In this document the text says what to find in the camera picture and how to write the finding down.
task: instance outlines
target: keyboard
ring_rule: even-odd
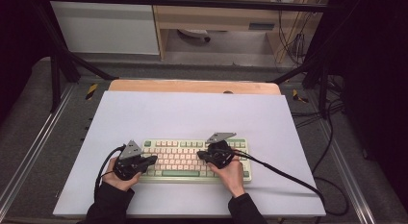
[[[227,138],[228,145],[248,153],[244,138]],[[220,183],[219,177],[210,170],[196,152],[207,150],[209,144],[198,139],[147,139],[142,144],[143,156],[157,156],[154,165],[140,177],[147,183]],[[243,181],[251,181],[249,160],[240,158],[243,166]]]

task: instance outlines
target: sleeve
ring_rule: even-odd
[[[126,210],[134,194],[132,189],[125,192],[102,183],[95,202],[88,209],[86,220],[78,224],[124,224]]]
[[[267,224],[249,194],[231,198],[228,209],[236,224]]]

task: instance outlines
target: gray floor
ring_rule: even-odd
[[[106,58],[94,60],[111,74],[127,78],[159,79],[197,79],[264,82],[272,80],[282,72],[289,71],[294,64],[286,60],[282,64],[274,61],[273,52],[268,48],[263,33],[210,32],[209,43],[196,38],[188,38],[172,31],[169,37],[166,59],[157,61],[152,58],[143,60],[127,59],[122,63],[108,63]],[[55,218],[52,210],[58,200],[56,194],[61,191],[81,148],[82,138],[86,136],[97,105],[109,82],[95,78],[82,69],[84,77],[73,87],[73,93],[64,108],[52,134],[46,140],[36,163],[27,179],[13,199],[7,213],[10,220],[16,217],[35,218],[38,223],[50,223],[67,220]],[[280,86],[287,96],[292,112],[313,112],[311,103],[293,100],[293,89],[302,97],[316,96],[314,90],[303,90],[302,75],[298,75]],[[91,100],[85,100],[91,83],[99,83]],[[330,99],[337,97],[329,93]],[[33,76],[21,97],[14,105],[7,120],[0,127],[0,148],[2,162],[0,170],[0,189],[6,189],[13,173],[23,161],[31,144],[36,139],[51,108],[51,87],[49,62],[39,62],[33,69]],[[304,118],[294,118],[295,124]],[[358,139],[353,133],[345,114],[333,115],[335,140],[354,174],[358,185],[370,207],[376,223],[408,223],[408,215],[401,207],[387,179],[376,162],[363,158]],[[325,145],[327,138],[319,122],[298,129],[306,158],[313,167]],[[341,187],[344,183],[338,166],[329,153],[315,176],[328,179]],[[326,208],[339,212],[344,208],[342,195],[333,187],[317,182],[326,196]],[[313,220],[287,220],[285,223],[313,223]],[[346,215],[327,215],[321,223],[360,223],[353,204]]]

